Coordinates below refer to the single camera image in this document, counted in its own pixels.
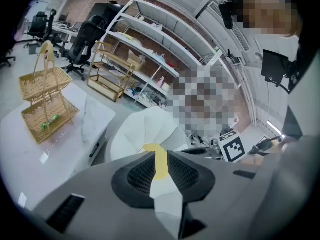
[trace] air vent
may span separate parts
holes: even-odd
[[[64,233],[84,201],[84,197],[70,195],[46,223],[56,231]]]
[[[218,15],[220,17],[220,19],[223,21],[221,12],[219,10],[218,4],[213,1],[210,5],[209,8],[211,8],[216,15]],[[248,41],[246,40],[246,38],[244,37],[244,35],[241,33],[241,31],[239,30],[239,28],[233,24],[233,29],[231,29],[232,33],[234,34],[234,36],[236,37],[236,39],[238,40],[238,42],[240,43],[242,49],[245,52],[249,52],[250,51],[250,46]]]

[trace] floor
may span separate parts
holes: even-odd
[[[16,61],[13,61],[12,59],[10,60],[11,67],[8,67],[7,65],[0,67],[0,121],[24,102],[21,98],[18,78],[32,73],[37,59],[36,54],[29,55],[29,49],[24,48],[25,44],[26,43],[20,43],[14,47],[13,53],[10,56],[15,56]],[[65,67],[69,62],[59,57],[55,58],[55,64],[57,67]],[[89,66],[85,66],[84,69],[85,73],[89,72]],[[43,68],[39,65],[37,70],[43,70]],[[144,109],[144,107],[139,103],[134,104],[134,100],[127,96],[118,99],[118,101],[114,103],[110,99],[88,87],[87,81],[81,81],[79,75],[73,72],[70,72],[69,75],[72,77],[73,83],[75,83],[79,88],[116,113],[115,118],[107,128],[107,140],[110,139],[112,133],[119,128],[130,114]],[[93,162],[93,165],[104,162],[105,148],[106,147],[103,147],[101,149]]]

